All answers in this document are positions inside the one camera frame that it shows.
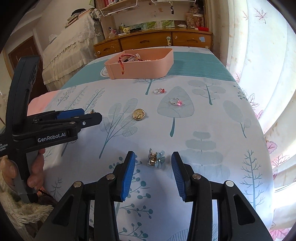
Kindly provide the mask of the person's left hand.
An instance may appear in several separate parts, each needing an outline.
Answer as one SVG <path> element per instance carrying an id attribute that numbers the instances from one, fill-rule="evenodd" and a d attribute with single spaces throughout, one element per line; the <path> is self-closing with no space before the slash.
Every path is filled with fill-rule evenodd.
<path id="1" fill-rule="evenodd" d="M 32 164 L 32 173 L 27 180 L 27 185 L 36 190 L 42 188 L 44 183 L 44 153 L 45 149 L 39 150 L 38 155 Z M 7 185 L 9 185 L 11 189 L 15 189 L 14 179 L 16 178 L 18 171 L 14 163 L 9 160 L 7 156 L 2 157 L 1 159 L 1 172 Z"/>

